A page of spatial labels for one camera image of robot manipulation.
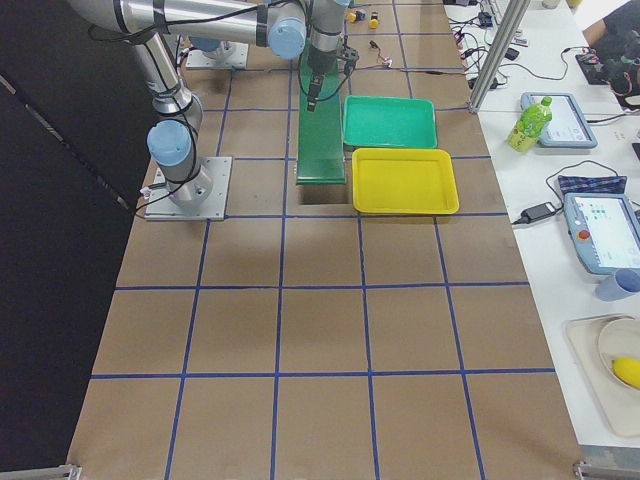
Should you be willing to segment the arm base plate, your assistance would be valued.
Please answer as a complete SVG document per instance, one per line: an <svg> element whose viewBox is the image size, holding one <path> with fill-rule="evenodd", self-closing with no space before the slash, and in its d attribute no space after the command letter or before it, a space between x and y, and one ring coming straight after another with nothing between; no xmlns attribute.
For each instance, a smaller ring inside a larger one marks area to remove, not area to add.
<svg viewBox="0 0 640 480"><path fill-rule="evenodd" d="M223 42L214 51L191 50L185 66L191 70L243 70L246 68L249 46Z"/></svg>
<svg viewBox="0 0 640 480"><path fill-rule="evenodd" d="M150 190L144 218L148 221L223 221L232 171L232 158L199 157L201 167L198 175L169 194L168 187L174 184L165 181L160 167L156 168L154 184Z"/></svg>

